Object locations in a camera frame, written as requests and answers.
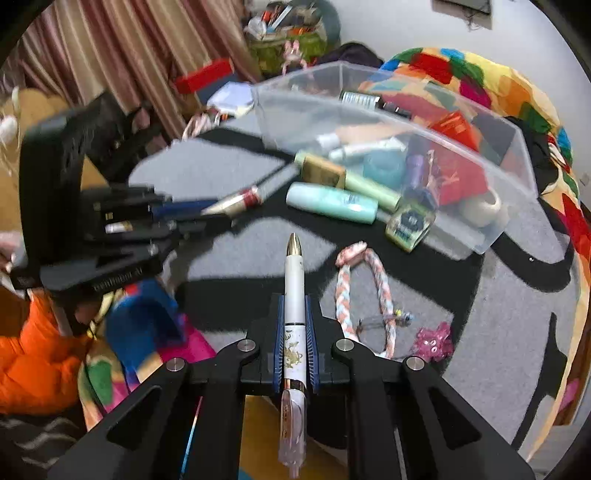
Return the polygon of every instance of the gold pen tip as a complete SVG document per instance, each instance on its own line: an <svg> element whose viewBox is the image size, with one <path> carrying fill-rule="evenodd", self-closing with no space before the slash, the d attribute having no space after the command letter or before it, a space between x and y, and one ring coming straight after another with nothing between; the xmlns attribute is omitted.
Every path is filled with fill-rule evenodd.
<svg viewBox="0 0 591 480"><path fill-rule="evenodd" d="M301 255L300 239L295 233L290 235L290 241L287 242L287 255Z"/></svg>

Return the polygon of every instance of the green container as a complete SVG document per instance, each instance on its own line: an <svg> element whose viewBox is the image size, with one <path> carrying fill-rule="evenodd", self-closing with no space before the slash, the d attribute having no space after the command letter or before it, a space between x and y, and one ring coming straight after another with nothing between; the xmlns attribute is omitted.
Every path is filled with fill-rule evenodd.
<svg viewBox="0 0 591 480"><path fill-rule="evenodd" d="M278 75L285 59L285 42L300 42L300 51L305 61L310 62L326 53L326 42L316 32L302 35L288 35L273 40L249 40L252 56L256 58L259 68L264 75Z"/></svg>

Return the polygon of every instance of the person's hand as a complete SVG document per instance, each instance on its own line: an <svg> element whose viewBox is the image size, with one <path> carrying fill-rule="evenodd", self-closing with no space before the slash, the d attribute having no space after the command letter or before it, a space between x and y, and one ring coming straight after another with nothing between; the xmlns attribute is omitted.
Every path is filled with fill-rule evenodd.
<svg viewBox="0 0 591 480"><path fill-rule="evenodd" d="M0 270L10 273L14 254L22 242L19 232L0 232Z"/></svg>

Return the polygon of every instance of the plush toy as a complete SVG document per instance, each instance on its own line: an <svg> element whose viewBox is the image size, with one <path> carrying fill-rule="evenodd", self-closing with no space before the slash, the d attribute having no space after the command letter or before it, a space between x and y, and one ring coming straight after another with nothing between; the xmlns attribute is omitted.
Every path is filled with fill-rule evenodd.
<svg viewBox="0 0 591 480"><path fill-rule="evenodd" d="M287 67L292 63L298 63L303 69L308 68L308 64L302 58L300 51L300 42L295 40L293 44L288 40L285 42L285 51L283 52L283 58L285 61L282 65L283 75L287 73Z"/></svg>

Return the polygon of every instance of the striped curtain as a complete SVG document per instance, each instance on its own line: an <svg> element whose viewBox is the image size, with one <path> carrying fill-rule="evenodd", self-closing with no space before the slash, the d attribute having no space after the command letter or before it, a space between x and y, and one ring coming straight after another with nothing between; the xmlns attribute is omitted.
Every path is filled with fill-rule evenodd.
<svg viewBox="0 0 591 480"><path fill-rule="evenodd" d="M126 111L146 99L175 138L185 121L171 80L220 57L244 80L259 79L243 14L242 0L56 0L25 32L18 57L27 86L71 105L105 89Z"/></svg>

